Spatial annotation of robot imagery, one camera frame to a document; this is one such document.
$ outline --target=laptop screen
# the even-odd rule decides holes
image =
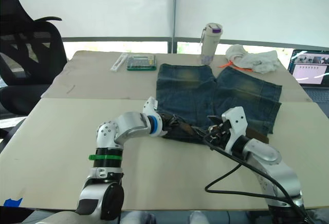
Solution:
[[[288,71],[303,86],[329,87],[329,51],[294,50]]]

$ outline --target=robotic arm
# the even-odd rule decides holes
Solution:
[[[54,223],[105,223],[119,216],[124,192],[121,186],[123,145],[129,138],[163,136],[168,127],[157,112],[157,101],[150,97],[143,112],[127,112],[118,118],[104,122],[97,130],[97,149],[89,159],[93,167],[80,194],[75,212],[59,212],[39,224]],[[247,121],[242,107],[231,108],[222,118],[209,117],[214,126],[209,127],[212,144],[229,155],[240,158],[279,182],[293,199],[303,208],[301,186],[296,173],[288,167],[275,148],[246,135]],[[257,175],[263,193],[284,198],[283,192],[268,179]],[[285,202],[267,199],[274,223],[307,223],[297,216]]]

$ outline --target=blue ring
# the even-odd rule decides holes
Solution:
[[[152,115],[150,115],[149,117],[151,117],[152,120],[154,121],[154,127],[153,127],[153,129],[152,129],[152,131],[151,131],[151,134],[153,134],[153,133],[155,133],[156,130],[158,129],[158,121],[157,121],[156,118],[155,118],[154,116],[152,116]]]

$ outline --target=armrest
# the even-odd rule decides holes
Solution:
[[[39,18],[39,19],[34,20],[34,21],[47,21],[47,20],[62,21],[62,19],[60,17],[53,17],[53,16],[50,16],[50,17],[42,17],[42,18]]]

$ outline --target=black office chair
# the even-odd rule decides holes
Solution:
[[[33,20],[19,0],[0,0],[0,102],[8,111],[28,115],[67,63],[57,28],[44,17]]]

